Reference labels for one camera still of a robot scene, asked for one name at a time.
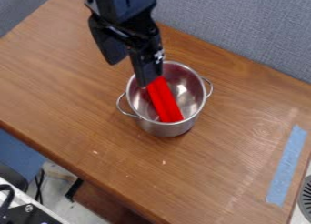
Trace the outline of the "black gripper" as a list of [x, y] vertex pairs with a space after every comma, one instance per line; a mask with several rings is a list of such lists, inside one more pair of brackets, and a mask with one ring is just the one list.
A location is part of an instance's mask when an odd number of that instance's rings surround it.
[[152, 12], [156, 0], [85, 0], [88, 28], [109, 65], [128, 55], [139, 87], [163, 75], [164, 49]]

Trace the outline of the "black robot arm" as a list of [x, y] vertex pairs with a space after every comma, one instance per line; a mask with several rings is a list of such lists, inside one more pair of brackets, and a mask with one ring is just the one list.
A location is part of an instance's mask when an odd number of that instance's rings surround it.
[[140, 87], [163, 74], [164, 48], [152, 18], [156, 0], [85, 0], [88, 28], [109, 65], [129, 57]]

